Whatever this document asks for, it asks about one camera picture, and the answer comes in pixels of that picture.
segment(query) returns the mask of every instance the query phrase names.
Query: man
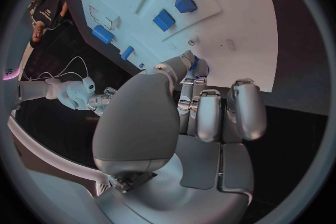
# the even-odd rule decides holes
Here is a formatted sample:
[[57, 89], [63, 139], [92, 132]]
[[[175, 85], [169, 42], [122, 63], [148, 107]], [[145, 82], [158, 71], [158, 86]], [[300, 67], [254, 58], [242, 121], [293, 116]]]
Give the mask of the man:
[[55, 29], [62, 22], [67, 21], [64, 17], [68, 11], [65, 0], [38, 0], [32, 16], [36, 22], [30, 45], [36, 48], [46, 29]]

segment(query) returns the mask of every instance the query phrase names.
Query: wire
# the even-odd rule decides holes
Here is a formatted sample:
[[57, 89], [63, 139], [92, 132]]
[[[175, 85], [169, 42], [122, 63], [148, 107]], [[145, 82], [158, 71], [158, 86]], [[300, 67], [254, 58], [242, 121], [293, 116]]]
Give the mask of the wire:
[[[60, 77], [60, 76], [64, 75], [64, 74], [62, 74], [62, 73], [68, 68], [68, 66], [69, 66], [69, 65], [72, 63], [72, 61], [75, 60], [76, 58], [79, 58], [79, 59], [81, 59], [81, 60], [83, 61], [83, 64], [84, 64], [84, 66], [85, 66], [85, 70], [86, 70], [86, 76], [88, 77], [88, 70], [87, 70], [86, 63], [85, 63], [84, 59], [83, 59], [82, 57], [80, 57], [80, 56], [76, 56], [76, 57], [74, 57], [74, 58], [67, 64], [67, 66], [65, 67], [65, 69], [63, 69], [63, 70], [62, 70], [58, 75], [56, 75], [56, 76], [53, 76], [53, 75], [50, 74], [49, 72], [43, 72], [43, 73], [41, 73], [37, 78], [28, 78], [28, 76], [26, 75], [26, 73], [25, 73], [24, 70], [23, 70], [23, 72], [22, 72], [22, 75], [23, 75], [24, 78], [27, 79], [27, 80], [40, 80], [40, 79], [43, 79], [43, 78]], [[76, 74], [77, 76], [79, 76], [79, 77], [81, 78], [81, 80], [83, 80], [83, 78], [82, 78], [79, 74], [77, 74], [77, 73], [74, 73], [74, 72], [67, 72], [67, 73], [65, 73], [65, 74], [70, 74], [70, 73], [72, 73], [72, 74]], [[42, 74], [49, 74], [50, 77], [41, 77]]]

